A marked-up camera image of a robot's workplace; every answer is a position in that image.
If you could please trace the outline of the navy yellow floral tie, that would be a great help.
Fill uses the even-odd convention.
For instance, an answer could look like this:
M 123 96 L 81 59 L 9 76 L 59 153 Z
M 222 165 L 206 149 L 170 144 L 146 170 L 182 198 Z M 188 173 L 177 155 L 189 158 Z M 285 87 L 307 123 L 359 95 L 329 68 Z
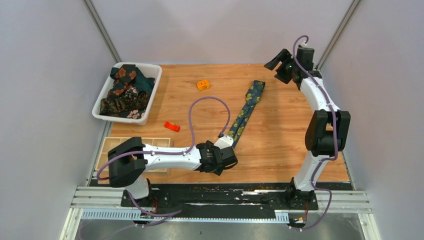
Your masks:
M 232 123 L 228 135 L 233 138 L 232 147 L 235 148 L 251 117 L 255 106 L 259 103 L 266 83 L 254 80 L 245 94 L 245 103 Z

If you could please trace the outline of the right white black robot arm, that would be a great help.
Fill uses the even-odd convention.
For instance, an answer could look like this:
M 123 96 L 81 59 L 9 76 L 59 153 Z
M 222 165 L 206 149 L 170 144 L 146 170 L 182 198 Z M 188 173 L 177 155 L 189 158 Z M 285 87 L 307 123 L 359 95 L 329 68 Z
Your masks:
M 351 121 L 350 113 L 341 110 L 329 96 L 321 73 L 313 69 L 314 53 L 309 47 L 298 47 L 296 54 L 284 48 L 264 65 L 274 70 L 274 77 L 281 82 L 294 82 L 313 111 L 304 138 L 308 153 L 285 195 L 286 204 L 292 209 L 312 201 L 324 167 L 336 160 L 346 145 Z

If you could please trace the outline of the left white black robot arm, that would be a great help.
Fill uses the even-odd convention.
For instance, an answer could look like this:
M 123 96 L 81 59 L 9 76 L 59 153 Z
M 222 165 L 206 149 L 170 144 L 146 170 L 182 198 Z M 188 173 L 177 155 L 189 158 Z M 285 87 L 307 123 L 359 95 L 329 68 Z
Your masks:
M 224 135 L 215 143 L 208 140 L 178 148 L 144 144 L 141 137 L 131 137 L 107 153 L 109 185 L 125 188 L 140 206 L 149 206 L 153 193 L 143 172 L 186 169 L 219 176 L 238 163 L 233 142 L 231 137 Z

